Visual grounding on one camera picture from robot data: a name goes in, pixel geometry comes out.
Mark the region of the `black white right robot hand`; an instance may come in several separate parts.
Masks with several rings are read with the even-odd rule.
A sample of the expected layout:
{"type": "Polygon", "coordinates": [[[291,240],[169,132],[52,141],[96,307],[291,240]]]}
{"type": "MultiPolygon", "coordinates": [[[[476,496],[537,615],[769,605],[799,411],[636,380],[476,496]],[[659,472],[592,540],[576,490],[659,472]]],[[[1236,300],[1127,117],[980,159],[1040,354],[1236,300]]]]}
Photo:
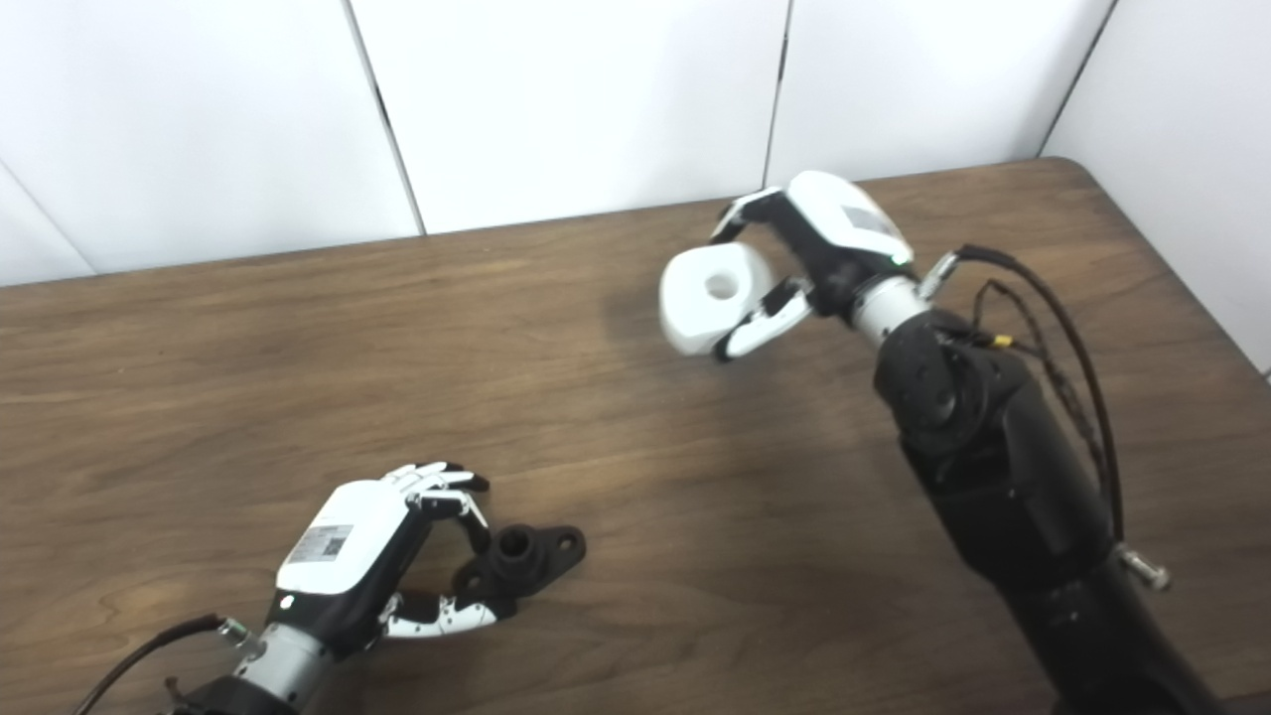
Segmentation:
{"type": "Polygon", "coordinates": [[[780,279],[744,314],[713,345],[718,362],[752,353],[812,314],[840,317],[877,351],[930,309],[918,297],[913,248],[885,210],[844,178],[802,171],[785,187],[733,199],[710,244],[735,240],[750,224],[766,224],[805,273],[780,279]]]}

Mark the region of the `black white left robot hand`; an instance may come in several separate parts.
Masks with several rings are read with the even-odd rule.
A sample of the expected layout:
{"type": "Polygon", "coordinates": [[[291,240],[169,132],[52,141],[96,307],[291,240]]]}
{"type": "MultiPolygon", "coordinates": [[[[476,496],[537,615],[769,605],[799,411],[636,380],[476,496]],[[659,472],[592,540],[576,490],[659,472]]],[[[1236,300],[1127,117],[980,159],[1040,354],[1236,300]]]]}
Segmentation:
{"type": "Polygon", "coordinates": [[[456,519],[473,552],[486,555],[491,526],[474,494],[489,488],[450,462],[337,486],[280,566],[266,625],[300,631],[341,662],[377,640],[444,638],[512,618],[513,598],[400,589],[438,521],[456,519]]]}

